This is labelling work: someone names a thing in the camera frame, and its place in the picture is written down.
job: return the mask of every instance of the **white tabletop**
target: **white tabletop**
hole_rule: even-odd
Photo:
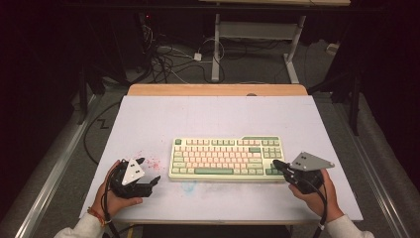
[[[137,223],[298,224],[319,217],[295,198],[287,183],[171,181],[171,143],[179,137],[279,136],[287,162],[308,152],[329,169],[341,208],[363,220],[312,96],[126,96],[80,216],[116,160],[146,158],[146,175],[161,176],[142,204],[114,220]]]

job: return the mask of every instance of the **table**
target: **table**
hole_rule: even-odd
[[[275,89],[264,95],[268,87]],[[229,88],[234,89],[230,96]],[[222,96],[214,96],[217,91]],[[259,96],[245,96],[249,93]],[[141,182],[156,176],[161,179],[151,197],[122,210],[115,221],[264,225],[318,222],[319,217],[291,194],[287,183],[169,180],[168,158],[174,137],[236,138],[255,134],[280,135],[287,162],[305,150],[335,163],[330,176],[340,188],[340,206],[351,219],[363,220],[312,96],[295,84],[133,85],[121,104],[80,215],[92,203],[97,187],[117,159],[144,157],[142,168],[146,175]]]
[[[302,6],[349,6],[350,0],[201,0],[223,3],[254,3],[271,5],[302,5]],[[216,14],[214,33],[214,56],[212,63],[213,82],[219,81],[220,67],[220,38],[248,38],[268,40],[291,40],[288,54],[283,55],[284,63],[291,83],[299,83],[293,66],[293,56],[299,43],[300,34],[303,30],[306,16],[300,16],[297,24],[255,23],[255,22],[223,22],[220,14]]]

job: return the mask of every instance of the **table leg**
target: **table leg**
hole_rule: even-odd
[[[220,14],[216,14],[216,21],[214,24],[214,55],[213,55],[213,65],[211,70],[211,81],[219,81],[219,63],[220,63],[220,54],[219,54],[219,40],[220,40]]]
[[[303,29],[303,24],[305,23],[305,19],[306,16],[301,16],[299,18],[299,23],[296,26],[294,35],[293,35],[293,39],[291,42],[291,49],[289,54],[284,54],[284,62],[286,64],[286,68],[287,68],[287,72],[289,74],[289,78],[290,78],[290,82],[291,83],[299,83],[299,80],[297,78],[297,74],[296,74],[296,70],[294,69],[293,66],[293,56],[294,53],[296,52],[296,48],[297,45],[299,44],[299,38],[300,38],[300,34],[302,33],[302,29]]]

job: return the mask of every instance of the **space bar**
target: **space bar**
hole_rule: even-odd
[[[234,170],[232,169],[204,169],[197,168],[195,169],[196,175],[232,175]]]

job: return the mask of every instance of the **dark background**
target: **dark background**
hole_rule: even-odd
[[[346,18],[338,21],[337,17],[308,17],[305,24],[308,30],[304,30],[301,40],[304,44],[320,39],[330,43],[344,40],[329,78],[348,70],[349,65],[361,59],[361,91],[397,159],[419,188],[419,177],[415,175],[420,132],[420,26],[416,21],[419,4],[415,0],[358,1],[352,4],[380,6],[386,2],[391,3],[391,11],[385,18],[359,16],[349,28]],[[174,39],[189,39],[187,42],[192,45],[214,30],[212,15],[197,14],[193,21],[191,16],[175,15],[154,14],[153,23],[162,33]],[[121,46],[137,46],[136,39],[128,40],[136,36],[136,25],[129,24],[131,28],[126,32],[121,32],[122,25],[118,25],[130,22],[130,18],[122,15],[108,17],[106,14],[92,16],[90,24],[103,27],[101,36],[92,36],[89,23],[84,20],[52,0],[0,3],[4,128],[1,141],[5,152],[0,167],[1,190],[5,194],[0,218],[73,112],[70,101],[77,93],[82,65],[96,63],[103,69],[113,68],[109,73],[125,79],[122,70],[142,64],[145,59],[124,48],[120,49],[120,54],[115,52]],[[107,34],[111,27],[117,29],[116,38]],[[99,48],[99,40],[105,46],[102,50],[109,51],[108,60],[101,57],[104,53]],[[87,79],[93,83],[101,73],[104,72],[96,70],[89,74],[93,79]],[[346,82],[334,84],[329,89],[341,93],[351,90]]]

